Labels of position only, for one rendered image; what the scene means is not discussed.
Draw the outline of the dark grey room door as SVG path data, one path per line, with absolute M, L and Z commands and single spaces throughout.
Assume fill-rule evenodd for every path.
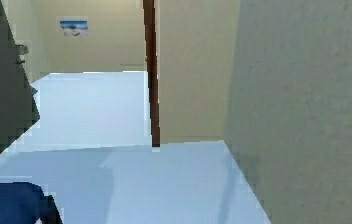
M 0 0 L 0 154 L 40 119 L 19 49 Z

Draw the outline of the blue rounded object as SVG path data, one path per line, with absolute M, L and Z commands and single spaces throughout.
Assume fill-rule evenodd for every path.
M 52 195 L 30 182 L 0 183 L 0 224 L 63 224 Z

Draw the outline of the blue framed wall picture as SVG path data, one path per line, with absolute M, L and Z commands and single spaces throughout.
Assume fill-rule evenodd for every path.
M 59 26 L 65 36 L 87 36 L 89 31 L 86 19 L 60 19 Z

